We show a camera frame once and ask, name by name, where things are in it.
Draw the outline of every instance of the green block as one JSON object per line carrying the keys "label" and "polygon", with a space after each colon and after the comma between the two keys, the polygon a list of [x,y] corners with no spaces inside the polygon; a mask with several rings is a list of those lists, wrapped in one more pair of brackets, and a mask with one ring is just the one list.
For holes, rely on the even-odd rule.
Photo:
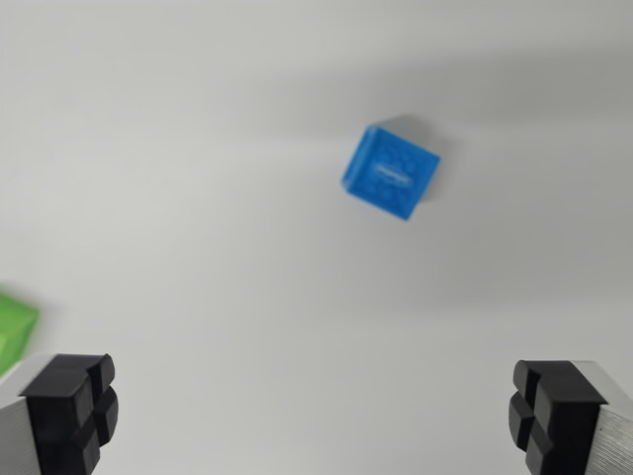
{"label": "green block", "polygon": [[0,294],[0,376],[22,358],[38,315],[37,309]]}

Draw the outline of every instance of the white surface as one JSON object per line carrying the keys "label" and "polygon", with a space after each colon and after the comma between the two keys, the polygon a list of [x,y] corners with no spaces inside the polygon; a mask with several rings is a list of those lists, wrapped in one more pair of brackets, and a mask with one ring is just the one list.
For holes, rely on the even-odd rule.
{"label": "white surface", "polygon": [[[633,393],[632,14],[0,0],[0,280],[115,358],[99,474],[527,473],[517,359]],[[403,113],[409,223],[339,186]]]}

